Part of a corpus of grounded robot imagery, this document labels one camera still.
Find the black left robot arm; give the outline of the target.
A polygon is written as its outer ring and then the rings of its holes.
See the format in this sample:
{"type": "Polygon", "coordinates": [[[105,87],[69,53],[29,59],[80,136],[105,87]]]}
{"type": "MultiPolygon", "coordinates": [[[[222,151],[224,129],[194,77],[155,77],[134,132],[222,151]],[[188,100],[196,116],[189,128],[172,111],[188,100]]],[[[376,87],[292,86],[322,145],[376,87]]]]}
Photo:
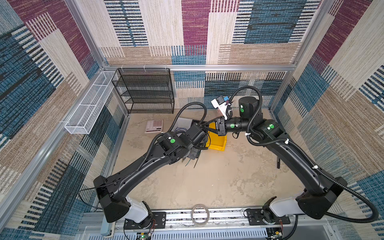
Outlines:
{"type": "Polygon", "coordinates": [[[186,131],[169,129],[157,134],[144,155],[132,164],[107,178],[98,176],[94,179],[93,188],[107,223],[127,218],[146,226],[153,219],[149,206],[130,200],[129,193],[159,168],[186,158],[193,150],[201,150],[207,136],[202,128],[203,121],[201,119],[186,131]]]}

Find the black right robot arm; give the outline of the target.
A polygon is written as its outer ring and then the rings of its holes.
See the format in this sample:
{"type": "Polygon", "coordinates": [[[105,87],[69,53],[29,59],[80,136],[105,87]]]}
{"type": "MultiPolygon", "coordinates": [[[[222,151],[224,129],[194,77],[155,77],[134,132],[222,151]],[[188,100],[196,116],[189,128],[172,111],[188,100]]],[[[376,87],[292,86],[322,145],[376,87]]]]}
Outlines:
{"type": "Polygon", "coordinates": [[[239,104],[239,117],[233,117],[233,98],[230,98],[225,115],[213,120],[216,127],[210,128],[209,122],[202,126],[205,130],[218,136],[225,136],[228,132],[237,134],[244,132],[251,145],[265,147],[274,153],[304,184],[304,192],[295,198],[279,201],[276,197],[269,199],[261,210],[263,221],[271,225],[279,217],[285,215],[307,215],[316,220],[323,216],[330,216],[342,221],[360,224],[377,221],[379,212],[374,204],[349,188],[342,177],[335,178],[324,171],[299,145],[292,141],[284,128],[276,121],[264,119],[261,111],[263,103],[261,91],[252,86],[247,86],[247,89],[255,91],[258,97],[246,96],[244,98],[245,102],[239,104]],[[365,203],[372,211],[371,216],[364,219],[353,219],[330,213],[328,210],[343,191],[354,195],[365,203]]]}

